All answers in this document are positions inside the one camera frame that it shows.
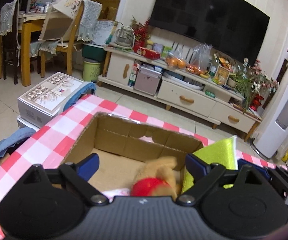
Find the wooden handle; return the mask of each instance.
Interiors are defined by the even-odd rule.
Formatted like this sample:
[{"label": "wooden handle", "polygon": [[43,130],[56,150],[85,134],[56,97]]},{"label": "wooden handle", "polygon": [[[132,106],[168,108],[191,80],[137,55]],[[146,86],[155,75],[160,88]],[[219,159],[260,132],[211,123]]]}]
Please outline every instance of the wooden handle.
[{"label": "wooden handle", "polygon": [[124,68],[124,73],[123,73],[123,78],[124,78],[124,79],[127,78],[127,71],[128,71],[128,69],[129,69],[129,64],[126,64],[126,65],[125,65],[125,68]]},{"label": "wooden handle", "polygon": [[238,118],[235,118],[235,117],[233,117],[233,116],[231,116],[231,115],[228,116],[228,119],[229,119],[230,121],[232,121],[232,122],[239,122],[239,121],[240,121]]},{"label": "wooden handle", "polygon": [[194,99],[186,98],[185,96],[180,96],[180,99],[190,104],[194,103]]}]

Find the tile floor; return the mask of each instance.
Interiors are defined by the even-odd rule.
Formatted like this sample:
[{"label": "tile floor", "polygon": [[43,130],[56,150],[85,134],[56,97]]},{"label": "tile floor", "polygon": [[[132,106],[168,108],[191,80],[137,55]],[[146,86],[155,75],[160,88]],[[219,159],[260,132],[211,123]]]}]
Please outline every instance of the tile floor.
[{"label": "tile floor", "polygon": [[[46,77],[51,76],[57,71],[61,71],[60,67],[46,67]],[[82,73],[74,70],[73,76],[80,78]],[[14,85],[12,73],[6,80],[0,79],[0,140],[9,136],[17,129],[16,118],[19,114],[17,107],[17,98],[42,81],[37,72],[31,73],[31,85],[23,87],[19,79],[19,83]],[[128,91],[106,85],[97,87],[96,95],[98,97],[116,102],[122,106],[130,108],[155,117],[173,125],[182,127],[211,140],[217,141],[223,138],[235,135],[236,132],[229,126],[221,124],[217,129],[212,129],[212,124],[208,121],[195,117],[183,111],[171,108],[170,111],[165,110],[165,105],[151,99],[130,93]],[[250,145],[245,143],[241,138],[237,140],[237,149],[242,152],[257,156]]]}]

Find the white floor-standing air conditioner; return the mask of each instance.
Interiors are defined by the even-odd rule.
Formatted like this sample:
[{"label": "white floor-standing air conditioner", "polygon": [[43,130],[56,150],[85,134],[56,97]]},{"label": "white floor-standing air conditioner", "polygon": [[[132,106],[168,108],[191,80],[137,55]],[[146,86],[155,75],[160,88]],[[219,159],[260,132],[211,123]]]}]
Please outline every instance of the white floor-standing air conditioner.
[{"label": "white floor-standing air conditioner", "polygon": [[271,158],[288,135],[288,85],[274,115],[265,118],[270,118],[268,127],[253,144],[261,154]]}]

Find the red and white tablecloth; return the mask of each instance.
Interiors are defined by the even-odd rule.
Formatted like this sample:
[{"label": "red and white tablecloth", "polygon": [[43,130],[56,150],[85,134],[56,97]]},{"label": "red and white tablecloth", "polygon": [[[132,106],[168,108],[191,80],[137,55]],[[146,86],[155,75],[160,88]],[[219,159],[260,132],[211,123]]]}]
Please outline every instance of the red and white tablecloth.
[{"label": "red and white tablecloth", "polygon": [[[73,107],[42,127],[0,166],[0,200],[32,164],[42,163],[46,169],[58,167],[96,112],[112,113],[165,129],[193,135],[201,140],[204,146],[213,143],[212,140],[203,136],[130,110],[111,101],[94,95],[84,96]],[[236,155],[238,159],[243,158],[259,166],[275,167],[272,163],[241,151],[237,151]],[[0,228],[0,239],[2,237],[3,233]]]}]

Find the picture frame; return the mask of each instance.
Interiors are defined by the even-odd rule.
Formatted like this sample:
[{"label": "picture frame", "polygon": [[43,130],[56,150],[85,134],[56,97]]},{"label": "picture frame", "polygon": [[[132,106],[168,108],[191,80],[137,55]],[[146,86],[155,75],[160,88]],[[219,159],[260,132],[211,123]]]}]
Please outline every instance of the picture frame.
[{"label": "picture frame", "polygon": [[229,78],[229,74],[230,74],[230,70],[227,68],[224,68],[223,66],[219,65],[219,67],[217,68],[216,72],[215,72],[215,76],[214,78],[217,78],[217,80],[220,80],[219,77],[223,77],[225,82],[222,83],[222,85],[226,85],[226,82]]}]

